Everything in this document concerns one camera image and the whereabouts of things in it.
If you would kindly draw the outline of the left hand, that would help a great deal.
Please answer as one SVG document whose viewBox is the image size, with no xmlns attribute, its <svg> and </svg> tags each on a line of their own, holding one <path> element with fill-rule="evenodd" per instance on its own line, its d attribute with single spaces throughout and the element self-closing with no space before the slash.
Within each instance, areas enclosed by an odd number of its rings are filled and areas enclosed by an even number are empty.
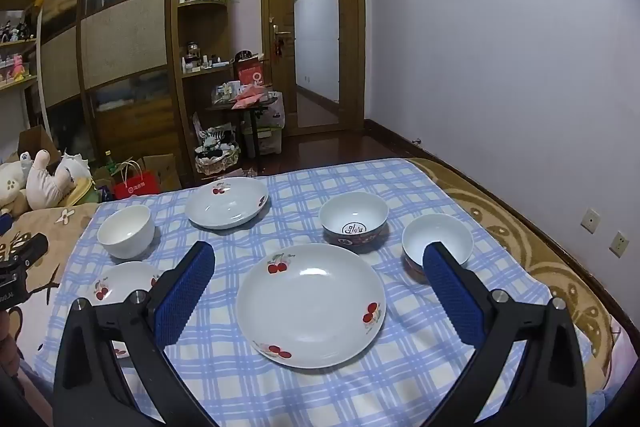
<svg viewBox="0 0 640 427">
<path fill-rule="evenodd" d="M 20 354 L 10 333 L 10 319 L 6 311 L 0 312 L 0 364 L 10 377 L 14 377 L 20 368 Z"/>
</svg>

